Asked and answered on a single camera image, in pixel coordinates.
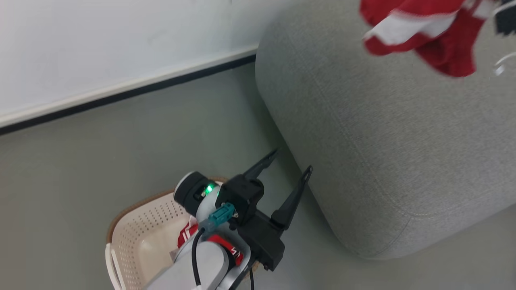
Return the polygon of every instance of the white wall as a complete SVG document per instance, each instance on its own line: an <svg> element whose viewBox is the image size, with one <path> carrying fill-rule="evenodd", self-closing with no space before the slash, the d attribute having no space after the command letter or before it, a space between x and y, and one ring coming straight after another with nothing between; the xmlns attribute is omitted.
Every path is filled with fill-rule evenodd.
<svg viewBox="0 0 516 290"><path fill-rule="evenodd" d="M298 0L3 0L0 126L253 53Z"/></svg>

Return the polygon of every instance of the green led light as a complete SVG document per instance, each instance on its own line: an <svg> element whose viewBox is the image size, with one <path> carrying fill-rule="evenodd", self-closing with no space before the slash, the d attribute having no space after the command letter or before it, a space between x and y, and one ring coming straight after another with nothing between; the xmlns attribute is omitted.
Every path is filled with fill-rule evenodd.
<svg viewBox="0 0 516 290"><path fill-rule="evenodd" d="M204 190L204 193L206 195L208 195L212 191L213 191L213 186L212 185L208 185L208 186L206 186L206 189Z"/></svg>

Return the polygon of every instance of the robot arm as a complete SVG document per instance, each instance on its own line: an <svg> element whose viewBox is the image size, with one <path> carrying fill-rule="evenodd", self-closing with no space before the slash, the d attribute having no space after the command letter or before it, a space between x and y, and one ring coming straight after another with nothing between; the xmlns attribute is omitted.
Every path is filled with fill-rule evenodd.
<svg viewBox="0 0 516 290"><path fill-rule="evenodd" d="M198 172L187 174L177 185L174 199L197 218L199 231L206 231L201 232L195 248L203 290L236 289L254 262L274 271L283 258L285 245L280 237L290 226L312 167L304 172L279 210L268 217L256 208L264 195L264 186L257 177L277 155L278 150L272 151L244 174L222 185ZM198 232L179 249L174 265L158 274L145 289L196 289L191 257ZM224 247L207 241L213 234L223 236L243 254L240 265Z"/></svg>

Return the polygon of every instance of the black trim strip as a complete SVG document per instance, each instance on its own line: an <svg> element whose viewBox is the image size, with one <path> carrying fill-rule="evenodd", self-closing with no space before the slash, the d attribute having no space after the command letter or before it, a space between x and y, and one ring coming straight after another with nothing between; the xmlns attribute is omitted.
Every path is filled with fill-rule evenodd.
<svg viewBox="0 0 516 290"><path fill-rule="evenodd" d="M246 65L248 63L254 62L255 59L256 59L256 55L251 55L251 56L248 56L248 57L244 57L244 58L241 58L241 59L237 59L237 60L234 60L234 61L223 63L223 64L215 66L215 67L207 68L207 69L204 69L204 70L201 70L201 71L197 71L197 72L192 72L192 73L185 74L185 75L178 76L178 77L174 77L174 78L171 78L171 79L166 79L166 80L163 80L163 81L161 81L159 83L150 84L150 85L143 86L141 88L136 88L136 89L133 89L133 90L130 90L130 91L127 91L127 92L122 92L122 93L114 94L114 95L111 95L111 96L107 96L105 98L98 99L98 100L95 100L95 101L91 101L91 102L88 102L88 103L85 103L85 104L82 104L82 105L78 105L78 106L74 106L74 107L71 107L71 108L63 109L63 110L60 110L60 111L57 111L57 112L53 112L53 113L50 113L50 114L47 114L47 115L43 115L43 116L40 116L40 117L36 117L36 118L33 118L33 119L29 119L29 120L26 120L26 121L15 123L15 124L12 124L12 125L7 125L5 127L1 127L0 128L0 136L4 135L4 134L12 133L14 131L18 131L18 130L21 130L21 129L25 129L25 128L28 128L28 127L32 127L32 126L35 126L35 125L38 125L38 124L42 124L42 123L50 122L50 121L53 121L53 120L56 120L56 119L59 119L59 118L70 116L70 115L73 115L73 114L76 114L76 113L79 113L79 112L84 112L84 111L87 111L87 110L90 110L90 109L94 109L94 108L97 108L97 107L100 107L100 106L104 106L104 105L107 105L107 104L112 104L112 103L115 103L115 102L118 102L118 101L129 99L129 98L132 98L132 97L137 96L137 95L141 95L141 94L152 92L152 91L156 91L156 90L165 89L165 88L168 88L168 87L171 87L171 86L175 86L175 85L179 85L179 84L182 84L182 83L189 82L189 81L197 79L197 78L202 78L202 77L209 76L209 75L212 75L212 74L216 74L216 73L219 73L219 72L222 72L222 71L225 71L225 70L234 69L234 68Z"/></svg>

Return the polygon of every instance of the teal connector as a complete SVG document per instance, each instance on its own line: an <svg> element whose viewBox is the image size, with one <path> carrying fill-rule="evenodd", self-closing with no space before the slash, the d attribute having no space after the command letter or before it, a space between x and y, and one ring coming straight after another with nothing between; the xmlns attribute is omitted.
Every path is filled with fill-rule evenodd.
<svg viewBox="0 0 516 290"><path fill-rule="evenodd" d="M216 211L211 213L207 219L199 223L199 229L204 229L205 232L215 230L219 225L230 220L235 214L235 207L231 203L225 203Z"/></svg>
<svg viewBox="0 0 516 290"><path fill-rule="evenodd" d="M235 213L235 207L231 203L225 203L219 207L216 211L208 216L208 219L213 221L217 227L233 217Z"/></svg>

